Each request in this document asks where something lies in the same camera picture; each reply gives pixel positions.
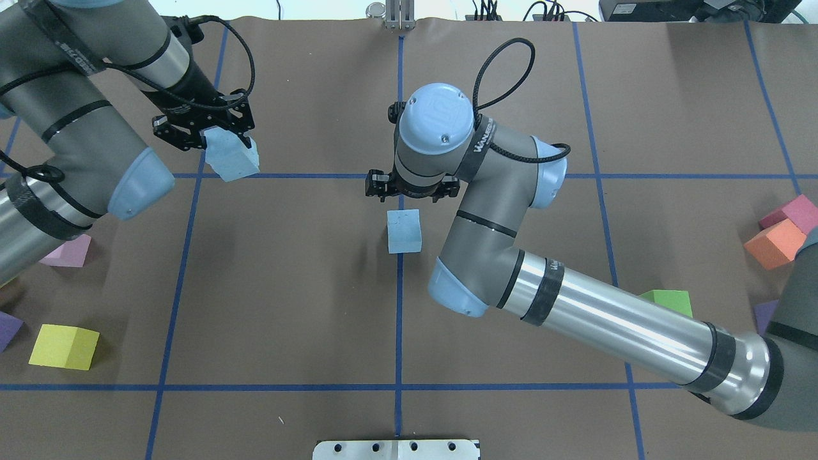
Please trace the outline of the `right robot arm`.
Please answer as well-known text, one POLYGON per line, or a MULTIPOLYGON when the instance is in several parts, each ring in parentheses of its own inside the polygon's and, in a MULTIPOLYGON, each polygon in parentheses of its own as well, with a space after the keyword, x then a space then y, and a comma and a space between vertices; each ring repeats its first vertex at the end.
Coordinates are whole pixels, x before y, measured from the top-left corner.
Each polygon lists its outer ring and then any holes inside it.
POLYGON ((816 431, 816 232, 761 335, 732 335, 520 249, 524 215, 555 199, 567 144, 549 144, 479 113, 459 88, 433 82, 388 110, 391 172, 371 170, 366 195, 459 204, 428 285, 431 297, 470 317, 490 307, 548 327, 649 370, 739 421, 816 431))

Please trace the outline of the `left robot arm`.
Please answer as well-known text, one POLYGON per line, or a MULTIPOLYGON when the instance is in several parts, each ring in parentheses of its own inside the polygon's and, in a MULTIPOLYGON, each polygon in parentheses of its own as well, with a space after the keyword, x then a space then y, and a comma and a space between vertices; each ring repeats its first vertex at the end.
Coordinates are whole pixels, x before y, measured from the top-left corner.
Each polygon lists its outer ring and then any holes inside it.
POLYGON ((111 213, 129 220, 174 175, 91 81, 124 73, 160 111, 153 134, 202 150, 224 181, 258 171, 250 88, 224 94, 192 47, 204 17, 164 17, 147 1, 15 1, 2 8, 2 118, 17 118, 53 152, 24 166, 2 154, 2 283, 75 241, 111 213))

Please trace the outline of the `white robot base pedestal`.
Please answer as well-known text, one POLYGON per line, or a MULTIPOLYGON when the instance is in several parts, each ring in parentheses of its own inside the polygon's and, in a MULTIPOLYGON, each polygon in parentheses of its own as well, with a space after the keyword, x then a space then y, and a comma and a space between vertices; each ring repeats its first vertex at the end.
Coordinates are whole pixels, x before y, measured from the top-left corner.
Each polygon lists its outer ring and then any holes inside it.
POLYGON ((479 440, 329 440, 313 449, 313 459, 481 459, 479 440))

